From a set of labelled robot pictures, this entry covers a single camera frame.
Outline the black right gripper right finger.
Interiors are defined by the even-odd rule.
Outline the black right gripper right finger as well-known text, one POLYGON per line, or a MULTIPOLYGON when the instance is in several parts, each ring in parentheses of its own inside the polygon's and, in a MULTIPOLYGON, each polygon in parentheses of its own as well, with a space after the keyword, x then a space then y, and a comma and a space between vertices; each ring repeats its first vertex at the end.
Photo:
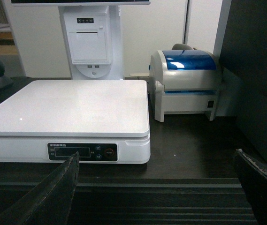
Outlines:
POLYGON ((267 164, 236 150, 233 167, 259 225, 267 225, 267 164))

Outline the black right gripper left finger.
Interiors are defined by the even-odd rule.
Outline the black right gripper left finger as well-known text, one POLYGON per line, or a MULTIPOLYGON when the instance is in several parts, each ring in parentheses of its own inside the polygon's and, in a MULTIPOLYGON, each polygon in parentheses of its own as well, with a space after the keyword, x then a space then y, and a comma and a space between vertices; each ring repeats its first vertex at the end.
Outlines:
POLYGON ((79 153, 0 214, 0 225, 65 225, 78 183, 79 153))

